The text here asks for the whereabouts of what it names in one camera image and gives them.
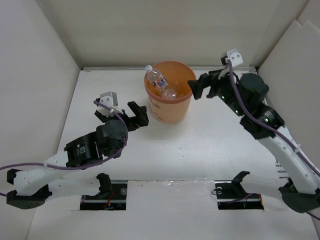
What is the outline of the orange plastic bin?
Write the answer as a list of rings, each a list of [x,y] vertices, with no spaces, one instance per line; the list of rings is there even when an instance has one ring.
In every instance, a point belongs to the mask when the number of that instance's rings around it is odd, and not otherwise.
[[[157,90],[144,77],[144,88],[148,96],[150,111],[153,117],[163,123],[177,123],[181,121],[189,108],[192,90],[188,85],[189,80],[195,80],[193,70],[184,63],[178,61],[163,61],[153,65],[161,71],[164,77],[177,90],[177,99],[169,100],[161,98]]]

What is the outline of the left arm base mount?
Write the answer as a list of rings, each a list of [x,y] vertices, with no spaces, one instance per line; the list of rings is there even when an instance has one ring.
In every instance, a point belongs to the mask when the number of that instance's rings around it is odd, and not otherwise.
[[[100,173],[96,176],[99,192],[95,195],[82,195],[81,211],[125,211],[127,207],[127,180],[111,180],[110,176]]]

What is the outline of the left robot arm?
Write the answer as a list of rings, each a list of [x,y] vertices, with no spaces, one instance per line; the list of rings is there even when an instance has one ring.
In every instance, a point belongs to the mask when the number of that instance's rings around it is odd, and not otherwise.
[[[128,133],[148,126],[149,118],[146,106],[134,101],[127,104],[132,117],[100,98],[94,104],[98,107],[95,115],[102,122],[95,131],[69,142],[43,163],[22,163],[23,167],[33,167],[31,170],[19,170],[20,164],[6,167],[6,181],[14,187],[4,195],[7,205],[29,210],[61,197],[83,195],[105,199],[112,195],[112,182],[106,173],[81,179],[65,176],[119,158],[127,145]]]

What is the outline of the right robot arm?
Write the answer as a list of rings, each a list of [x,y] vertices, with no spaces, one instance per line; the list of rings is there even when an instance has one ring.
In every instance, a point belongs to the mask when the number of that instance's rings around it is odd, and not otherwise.
[[[260,76],[238,76],[221,69],[187,83],[196,100],[202,97],[204,89],[209,90],[208,98],[220,98],[240,118],[244,130],[284,169],[284,177],[264,178],[243,170],[232,179],[218,180],[213,193],[219,210],[260,210],[263,195],[279,199],[301,214],[319,208],[320,172],[293,140],[278,112],[265,104],[269,87]]]

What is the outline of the clear bottle blue white label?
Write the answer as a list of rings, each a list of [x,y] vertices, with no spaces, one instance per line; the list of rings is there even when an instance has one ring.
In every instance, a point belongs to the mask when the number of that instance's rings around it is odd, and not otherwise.
[[[162,72],[156,68],[153,68],[151,65],[145,67],[146,77],[148,82],[158,91],[163,92],[167,86],[168,81],[162,74]]]

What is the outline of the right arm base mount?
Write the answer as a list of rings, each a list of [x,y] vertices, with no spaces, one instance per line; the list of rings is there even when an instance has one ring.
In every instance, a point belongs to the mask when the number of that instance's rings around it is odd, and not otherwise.
[[[241,171],[232,180],[216,180],[211,195],[216,197],[218,210],[264,210],[262,197],[247,193],[241,186],[249,171]]]

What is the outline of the clear bottle red label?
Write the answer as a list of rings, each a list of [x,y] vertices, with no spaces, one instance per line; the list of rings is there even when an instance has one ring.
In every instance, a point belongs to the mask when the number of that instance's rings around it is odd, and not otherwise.
[[[171,88],[165,89],[161,94],[161,98],[165,100],[175,100],[177,98],[177,91]]]

